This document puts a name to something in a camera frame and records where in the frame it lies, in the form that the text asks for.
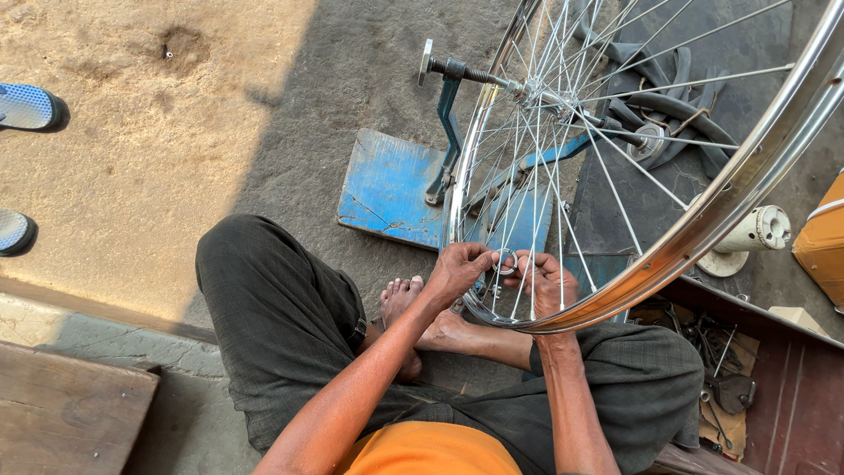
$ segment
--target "bicycle wheel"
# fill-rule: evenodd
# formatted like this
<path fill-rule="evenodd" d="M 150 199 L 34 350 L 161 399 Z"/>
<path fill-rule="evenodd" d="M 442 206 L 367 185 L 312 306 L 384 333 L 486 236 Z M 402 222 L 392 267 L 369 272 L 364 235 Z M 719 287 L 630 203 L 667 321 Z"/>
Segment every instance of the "bicycle wheel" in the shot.
<path fill-rule="evenodd" d="M 588 276 L 591 288 L 586 296 L 568 307 L 561 302 L 559 313 L 544 318 L 533 315 L 529 297 L 501 289 L 500 275 L 489 272 L 464 296 L 473 314 L 492 325 L 541 334 L 591 325 L 639 303 L 693 265 L 759 204 L 838 105 L 844 74 L 844 25 L 840 25 L 844 1 L 830 2 L 795 63 L 742 68 L 752 63 L 746 60 L 726 65 L 737 73 L 715 65 L 720 73 L 709 71 L 705 78 L 690 79 L 688 69 L 681 67 L 690 53 L 686 46 L 704 39 L 714 44 L 719 33 L 741 30 L 745 22 L 770 21 L 766 15 L 775 14 L 777 8 L 791 8 L 788 0 L 753 8 L 748 6 L 755 1 L 735 8 L 731 4 L 727 13 L 732 18 L 714 27 L 709 21 L 695 22 L 700 30 L 684 22 L 686 38 L 665 44 L 663 32 L 689 14 L 693 2 L 629 0 L 619 8 L 604 0 L 522 1 L 490 66 L 491 74 L 518 81 L 522 87 L 513 91 L 487 84 L 480 93 L 450 190 L 448 239 L 481 241 L 491 248 L 510 248 L 520 240 L 531 253 L 558 256 L 568 247 L 582 261 L 564 199 L 564 187 L 573 184 L 576 174 L 562 171 L 565 162 L 560 155 L 563 149 L 572 150 L 565 144 L 583 134 L 578 150 L 591 148 L 596 155 L 605 193 L 614 196 L 619 223 L 624 223 L 619 232 L 630 239 L 634 258 L 602 287 Z M 636 29 L 637 42 L 623 43 L 628 29 Z M 659 67 L 672 56 L 673 81 L 663 72 L 670 71 L 670 64 Z M 607 57 L 611 69 L 604 74 Z M 638 89 L 614 92 L 630 78 L 641 78 Z M 747 80 L 752 81 L 751 89 L 744 84 L 747 94 L 756 94 L 752 85 L 764 81 L 782 86 L 765 98 L 765 106 L 755 107 L 754 125 L 748 124 L 747 131 L 738 132 L 743 136 L 733 138 L 704 116 L 717 109 L 711 104 L 721 88 L 729 90 L 731 84 Z M 677 101 L 665 99 L 669 96 L 684 100 L 694 114 L 688 108 L 675 110 Z M 609 101 L 616 106 L 617 101 L 624 102 L 635 111 L 630 122 L 648 127 L 631 131 L 629 124 L 608 128 L 600 123 Z M 661 112 L 666 108 L 672 112 Z M 672 123 L 683 127 L 671 128 Z M 614 139 L 619 136 L 634 144 Z M 675 195 L 671 183 L 662 183 L 643 166 L 672 144 L 691 144 L 704 150 L 702 155 L 722 156 L 720 172 L 710 173 L 711 181 L 701 184 L 704 189 L 693 202 Z M 621 167 L 636 170 L 674 214 L 649 223 L 631 221 L 628 215 L 636 203 L 619 198 L 623 183 L 613 176 Z M 642 227 L 658 229 L 661 236 L 647 248 L 641 248 L 636 237 Z M 555 229 L 542 249 L 550 228 Z"/>

